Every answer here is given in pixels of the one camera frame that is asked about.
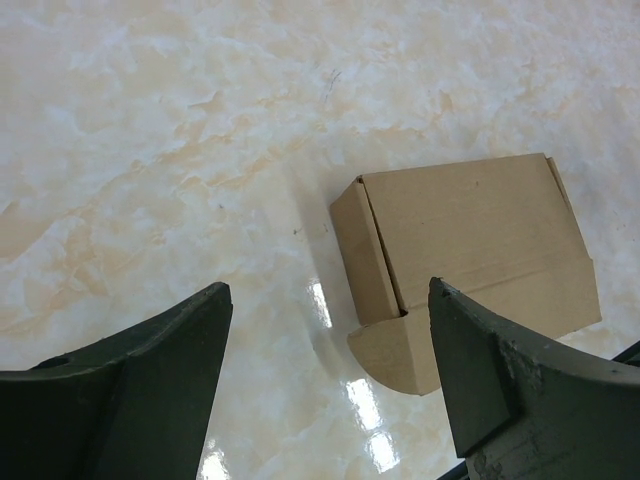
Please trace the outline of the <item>brown cardboard box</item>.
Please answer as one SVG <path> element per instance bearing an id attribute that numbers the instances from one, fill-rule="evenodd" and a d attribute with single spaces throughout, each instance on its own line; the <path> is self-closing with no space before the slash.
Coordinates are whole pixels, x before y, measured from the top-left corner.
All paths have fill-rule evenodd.
<path id="1" fill-rule="evenodd" d="M 361 175 L 330 214 L 360 323 L 348 346 L 392 390 L 440 385 L 434 277 L 553 339 L 601 319 L 593 261 L 542 153 Z"/>

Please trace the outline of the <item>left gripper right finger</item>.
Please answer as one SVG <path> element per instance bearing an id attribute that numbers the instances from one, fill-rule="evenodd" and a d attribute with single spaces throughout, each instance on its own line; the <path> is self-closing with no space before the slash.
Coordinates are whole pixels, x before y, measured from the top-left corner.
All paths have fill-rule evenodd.
<path id="1" fill-rule="evenodd" d="M 469 479 L 636 479 L 639 366 L 552 340 L 429 283 L 431 339 Z"/>

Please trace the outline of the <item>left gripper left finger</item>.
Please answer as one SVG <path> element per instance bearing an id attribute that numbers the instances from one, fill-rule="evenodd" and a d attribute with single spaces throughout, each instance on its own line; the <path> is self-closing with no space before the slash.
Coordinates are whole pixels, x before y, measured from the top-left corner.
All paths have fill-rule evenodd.
<path id="1" fill-rule="evenodd" d="M 80 349 L 1 375 L 5 479 L 193 479 L 233 313 L 216 282 Z"/>

